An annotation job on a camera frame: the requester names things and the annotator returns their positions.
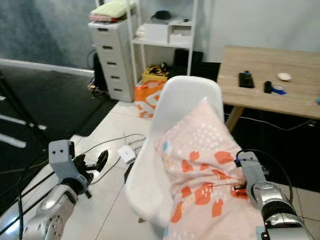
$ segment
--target white baseboard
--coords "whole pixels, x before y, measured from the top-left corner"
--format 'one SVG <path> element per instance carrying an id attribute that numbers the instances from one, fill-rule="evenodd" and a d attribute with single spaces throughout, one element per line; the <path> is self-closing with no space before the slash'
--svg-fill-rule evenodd
<path id="1" fill-rule="evenodd" d="M 18 61 L 18 60 L 0 58 L 0 65 L 1 64 L 30 68 L 30 69 L 37 69 L 37 70 L 44 70 L 44 71 L 57 71 L 60 73 L 74 74 L 74 75 L 80 75 L 80 76 L 86 76 L 86 77 L 92 77 L 92 78 L 95 76 L 95 71 L 92 71 L 92 70 L 75 68 L 75 67 L 67 67 L 67 66 L 42 64 L 42 63 L 29 62 L 29 61 Z"/>

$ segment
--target shelf unit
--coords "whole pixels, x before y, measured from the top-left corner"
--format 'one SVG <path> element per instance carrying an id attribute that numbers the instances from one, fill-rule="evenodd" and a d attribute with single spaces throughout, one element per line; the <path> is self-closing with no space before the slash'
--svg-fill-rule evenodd
<path id="1" fill-rule="evenodd" d="M 133 69 L 133 79 L 134 84 L 138 85 L 138 76 L 137 76 L 137 64 L 136 64 L 136 53 L 134 45 L 140 45 L 140 52 L 141 52 L 141 59 L 142 59 L 142 68 L 143 71 L 147 68 L 146 65 L 146 52 L 145 52 L 145 45 L 150 46 L 159 46 L 159 47 L 168 47 L 168 48 L 183 48 L 188 49 L 188 65 L 187 65 L 187 75 L 190 76 L 191 73 L 191 63 L 192 63 L 192 55 L 194 50 L 194 42 L 195 42 L 195 31 L 196 31 L 196 24 L 197 24 L 197 12 L 198 12 L 198 1 L 193 0 L 193 9 L 192 9 L 192 21 L 191 21 L 191 40 L 190 44 L 176 44 L 176 43 L 160 43 L 160 42 L 153 42 L 149 40 L 144 40 L 143 38 L 134 38 L 134 31 L 133 31 L 133 24 L 131 22 L 131 10 L 130 10 L 130 0 L 126 0 L 127 9 L 126 14 L 128 21 L 128 32 L 129 32 L 129 40 L 130 40 L 130 53 L 131 53 L 131 62 L 132 62 L 132 69 Z M 136 14 L 137 14 L 137 21 L 138 25 L 142 25 L 141 20 L 141 7 L 140 1 L 136 0 Z"/>

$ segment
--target white drawer unit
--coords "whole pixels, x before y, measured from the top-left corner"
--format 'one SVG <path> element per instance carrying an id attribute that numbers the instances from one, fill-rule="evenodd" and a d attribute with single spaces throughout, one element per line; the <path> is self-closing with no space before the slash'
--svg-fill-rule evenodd
<path id="1" fill-rule="evenodd" d="M 134 15 L 131 20 L 133 32 L 135 32 L 137 17 Z M 88 26 L 91 29 L 110 97 L 132 102 L 135 98 L 135 84 L 130 55 L 128 20 L 117 23 L 90 22 Z"/>

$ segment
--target white shelf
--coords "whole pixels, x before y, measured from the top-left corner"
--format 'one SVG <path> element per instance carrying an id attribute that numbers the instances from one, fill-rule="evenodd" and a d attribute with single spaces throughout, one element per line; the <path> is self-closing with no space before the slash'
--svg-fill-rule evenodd
<path id="1" fill-rule="evenodd" d="M 162 42 L 148 41 L 143 38 L 134 38 L 132 42 L 134 44 L 160 46 L 160 47 L 168 47 L 168 48 L 183 48 L 183 49 L 190 48 L 190 44 L 162 43 Z"/>

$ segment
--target wooden table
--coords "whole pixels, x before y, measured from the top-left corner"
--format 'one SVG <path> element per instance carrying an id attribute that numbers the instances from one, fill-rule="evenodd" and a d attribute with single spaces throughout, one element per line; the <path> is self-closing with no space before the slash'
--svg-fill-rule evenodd
<path id="1" fill-rule="evenodd" d="M 239 87 L 239 73 L 250 71 L 255 88 Z M 278 79 L 289 73 L 291 81 Z M 282 85 L 287 94 L 264 93 L 265 81 Z M 217 83 L 223 102 L 233 110 L 226 126 L 233 130 L 244 108 L 320 119 L 320 53 L 227 46 Z"/>

